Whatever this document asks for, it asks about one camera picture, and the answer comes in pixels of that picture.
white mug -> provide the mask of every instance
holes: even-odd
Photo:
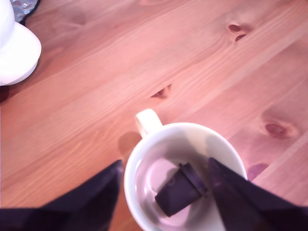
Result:
[[[232,145],[217,132],[193,123],[162,125],[152,109],[136,115],[142,140],[125,169],[125,197],[134,219],[145,231],[224,231],[207,178],[207,159],[213,157],[245,179],[243,162]],[[154,197],[178,170],[189,162],[202,176],[209,193],[179,213],[167,217]]]

white ceramic object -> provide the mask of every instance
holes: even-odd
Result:
[[[125,169],[124,190],[128,207],[145,231],[224,231],[209,189],[202,198],[167,217],[154,200],[164,183],[189,162],[208,186],[207,159],[213,157],[247,179],[246,170],[232,145],[217,132],[193,123],[163,126],[152,109],[136,115],[142,140],[132,151]]]
[[[10,0],[0,0],[0,86],[18,83],[36,68],[39,39],[15,22]]]

wood knot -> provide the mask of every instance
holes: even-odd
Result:
[[[237,42],[238,40],[240,40],[241,38],[245,37],[246,35],[243,34],[243,35],[239,35],[235,38],[235,41]]]
[[[236,24],[230,24],[228,25],[228,30],[230,32],[240,32],[242,29],[239,25],[236,25]]]
[[[290,128],[285,128],[279,124],[267,124],[265,129],[271,136],[277,138],[289,138],[292,134]]]
[[[155,95],[152,95],[151,98],[159,98],[159,99],[166,99],[170,95],[170,89],[171,89],[171,84],[165,87],[164,89],[161,89],[158,93]]]

wooden table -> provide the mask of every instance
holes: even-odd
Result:
[[[250,180],[308,205],[307,1],[42,0],[27,26],[42,55],[1,104],[2,207],[125,162],[145,108],[216,130]],[[139,230],[123,191],[111,230]]]

